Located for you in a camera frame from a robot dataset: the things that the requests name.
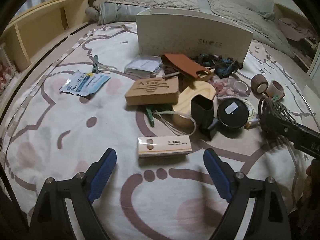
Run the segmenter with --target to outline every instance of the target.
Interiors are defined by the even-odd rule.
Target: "green clip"
[[[272,99],[271,99],[272,101],[278,101],[279,100],[279,96],[274,96]]]
[[[154,127],[155,126],[155,121],[153,120],[151,107],[150,106],[145,106],[145,108],[146,108],[146,111],[147,111],[147,117],[148,117],[148,120],[149,120],[149,124],[150,124],[151,127]]]
[[[95,60],[93,61],[93,66],[92,66],[92,73],[98,73],[98,55],[94,55],[93,57]]]

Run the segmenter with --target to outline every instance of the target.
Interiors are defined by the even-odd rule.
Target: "white label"
[[[231,114],[234,110],[238,108],[237,104],[233,102],[230,106],[228,106],[224,111],[226,111],[227,114]]]
[[[192,151],[188,135],[139,137],[139,156],[184,154]]]

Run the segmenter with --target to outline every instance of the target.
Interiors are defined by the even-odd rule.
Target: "wooden box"
[[[178,77],[138,79],[124,96],[128,106],[176,104],[179,99]]]
[[[253,35],[223,17],[183,9],[146,9],[136,21],[142,55],[211,53],[243,62]]]

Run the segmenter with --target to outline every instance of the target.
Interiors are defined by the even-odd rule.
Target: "blue gripper pad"
[[[228,163],[222,162],[211,148],[204,151],[203,162],[220,197],[230,203],[232,198],[231,180],[233,180],[233,169]]]
[[[105,159],[100,169],[91,181],[90,193],[88,196],[88,200],[91,203],[93,203],[95,199],[100,198],[102,191],[113,171],[113,168],[116,166],[116,162],[117,154],[115,150],[111,149],[108,157]]]

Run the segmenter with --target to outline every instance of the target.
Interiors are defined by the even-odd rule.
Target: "plastic bag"
[[[104,73],[81,73],[77,70],[68,78],[67,82],[60,88],[60,91],[85,97],[97,92],[109,79],[110,77]]]
[[[213,83],[217,91],[217,98],[220,100],[227,98],[247,98],[250,87],[243,81],[234,78],[222,78]]]

